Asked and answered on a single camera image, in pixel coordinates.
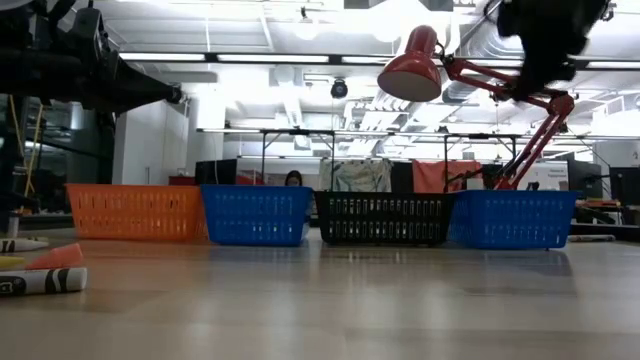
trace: orange basket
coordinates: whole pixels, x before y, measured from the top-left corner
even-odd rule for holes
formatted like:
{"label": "orange basket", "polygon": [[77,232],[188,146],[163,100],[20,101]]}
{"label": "orange basket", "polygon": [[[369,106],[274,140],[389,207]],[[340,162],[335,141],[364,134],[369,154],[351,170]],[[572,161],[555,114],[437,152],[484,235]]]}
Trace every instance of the orange basket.
{"label": "orange basket", "polygon": [[85,239],[196,242],[207,237],[200,187],[67,184]]}

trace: red desk lamp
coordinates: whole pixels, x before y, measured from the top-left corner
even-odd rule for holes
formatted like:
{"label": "red desk lamp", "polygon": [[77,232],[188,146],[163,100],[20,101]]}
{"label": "red desk lamp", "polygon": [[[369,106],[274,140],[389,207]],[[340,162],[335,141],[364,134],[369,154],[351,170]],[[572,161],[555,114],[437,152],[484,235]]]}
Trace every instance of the red desk lamp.
{"label": "red desk lamp", "polygon": [[[516,82],[515,77],[474,65],[463,59],[456,59],[453,55],[445,56],[444,48],[440,53],[436,53],[436,46],[442,47],[438,44],[438,36],[433,28],[421,25],[413,29],[405,53],[391,60],[378,76],[380,88],[389,95],[407,101],[426,102],[438,98],[442,93],[440,73],[431,60],[432,56],[437,55],[449,79],[491,91],[497,99],[507,100],[511,97],[510,89]],[[464,76],[464,69],[498,79],[504,82],[504,85],[493,85]],[[524,174],[540,156],[545,145],[574,107],[573,98],[566,91],[548,88],[528,97],[524,102],[546,109],[549,116],[518,156],[502,168],[496,189],[518,188]]]}

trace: fluorescent light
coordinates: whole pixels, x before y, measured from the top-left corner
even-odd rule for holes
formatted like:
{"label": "fluorescent light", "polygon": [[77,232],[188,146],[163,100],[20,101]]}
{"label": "fluorescent light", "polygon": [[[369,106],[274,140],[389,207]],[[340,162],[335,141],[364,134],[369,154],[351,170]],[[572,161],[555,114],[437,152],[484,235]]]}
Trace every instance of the fluorescent light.
{"label": "fluorescent light", "polygon": [[[517,76],[518,75],[518,70],[501,70],[500,73],[505,74],[505,75],[509,75],[509,76]],[[464,69],[462,70],[462,72],[460,73],[460,75],[481,75],[478,72],[475,72],[471,69]]]}
{"label": "fluorescent light", "polygon": [[420,133],[420,132],[399,132],[396,133],[396,136],[405,136],[405,137],[444,137],[446,134],[443,133]]}
{"label": "fluorescent light", "polygon": [[333,158],[334,160],[340,160],[340,161],[349,161],[349,160],[382,160],[380,158],[374,158],[374,157],[366,157],[366,156],[336,156],[335,158]]}
{"label": "fluorescent light", "polygon": [[345,64],[380,64],[385,65],[392,56],[343,56],[342,62]]}
{"label": "fluorescent light", "polygon": [[287,160],[322,160],[322,156],[284,156]]}
{"label": "fluorescent light", "polygon": [[[163,5],[235,5],[235,6],[262,6],[265,1],[261,0],[115,0],[116,2],[122,3],[153,3],[153,4],[163,4]],[[268,6],[288,6],[294,7],[298,5],[313,5],[315,7],[322,7],[324,5],[321,1],[306,1],[306,0],[271,0]]]}
{"label": "fluorescent light", "polygon": [[224,134],[258,134],[258,129],[198,129],[202,132],[224,133]]}
{"label": "fluorescent light", "polygon": [[473,59],[470,61],[472,64],[486,67],[507,67],[507,68],[520,68],[522,66],[522,60],[519,59]]}
{"label": "fluorescent light", "polygon": [[327,74],[304,74],[304,81],[322,81],[329,83],[333,76]]}
{"label": "fluorescent light", "polygon": [[[264,157],[265,159],[280,159],[279,156],[267,155]],[[238,159],[260,159],[262,160],[262,156],[260,155],[238,155]]]}
{"label": "fluorescent light", "polygon": [[311,41],[318,36],[319,28],[317,17],[314,19],[303,18],[294,29],[294,32],[300,39]]}
{"label": "fluorescent light", "polygon": [[204,61],[204,54],[180,53],[120,53],[128,61]]}
{"label": "fluorescent light", "polygon": [[395,133],[393,131],[336,131],[335,134],[355,136],[389,136]]}
{"label": "fluorescent light", "polygon": [[254,62],[254,63],[328,63],[326,55],[259,55],[259,54],[220,54],[220,62]]}
{"label": "fluorescent light", "polygon": [[640,70],[640,61],[592,61],[587,69]]}

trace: blue basket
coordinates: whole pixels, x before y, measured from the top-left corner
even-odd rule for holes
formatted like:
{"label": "blue basket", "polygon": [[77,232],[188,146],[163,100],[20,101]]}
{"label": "blue basket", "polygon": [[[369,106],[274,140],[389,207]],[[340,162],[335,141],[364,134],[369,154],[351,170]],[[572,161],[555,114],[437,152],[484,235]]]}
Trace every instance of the blue basket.
{"label": "blue basket", "polygon": [[203,185],[209,239],[220,245],[299,246],[311,188]]}
{"label": "blue basket", "polygon": [[479,249],[562,248],[576,198],[571,191],[462,191],[448,238]]}

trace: security camera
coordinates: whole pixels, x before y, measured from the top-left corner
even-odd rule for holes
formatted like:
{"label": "security camera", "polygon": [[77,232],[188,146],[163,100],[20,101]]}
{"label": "security camera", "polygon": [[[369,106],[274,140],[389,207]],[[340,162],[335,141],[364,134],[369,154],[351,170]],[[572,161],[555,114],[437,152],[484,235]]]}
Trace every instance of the security camera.
{"label": "security camera", "polygon": [[333,86],[331,87],[331,97],[334,99],[342,99],[349,93],[349,88],[347,88],[347,83],[344,82],[344,79],[336,79],[333,82]]}

